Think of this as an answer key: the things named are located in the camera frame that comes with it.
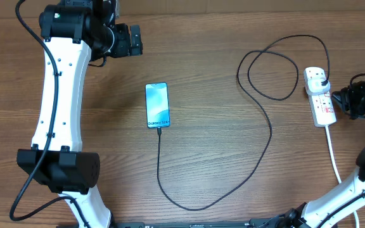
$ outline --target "wall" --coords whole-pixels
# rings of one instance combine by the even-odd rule
[[[23,17],[38,17],[47,4],[59,0],[28,0]],[[234,13],[254,11],[365,10],[365,0],[119,0],[121,15]],[[15,17],[17,0],[0,0],[0,18]]]

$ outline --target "white power cord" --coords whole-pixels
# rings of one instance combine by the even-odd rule
[[[328,139],[329,154],[330,154],[330,160],[332,161],[333,171],[335,171],[337,181],[340,184],[340,183],[342,183],[342,180],[340,178],[339,171],[337,170],[335,156],[333,154],[332,141],[330,139],[330,133],[329,133],[329,126],[325,125],[324,129],[326,131],[326,138]],[[357,212],[353,212],[353,215],[355,218],[355,228],[360,228],[359,216],[357,215]]]

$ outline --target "blue phone screen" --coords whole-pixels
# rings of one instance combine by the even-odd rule
[[[169,97],[165,82],[146,85],[147,126],[170,126]]]

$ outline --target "phone screen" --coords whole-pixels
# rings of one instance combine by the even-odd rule
[[[146,85],[147,126],[170,126],[169,96],[165,82]]]

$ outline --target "white power strip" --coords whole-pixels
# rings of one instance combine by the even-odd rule
[[[312,117],[316,127],[324,127],[336,122],[335,111],[330,99],[330,92],[328,88],[323,89],[317,95],[309,95],[308,85],[317,80],[326,79],[324,70],[319,67],[308,67],[304,71],[305,88],[309,97],[309,104],[311,105]]]

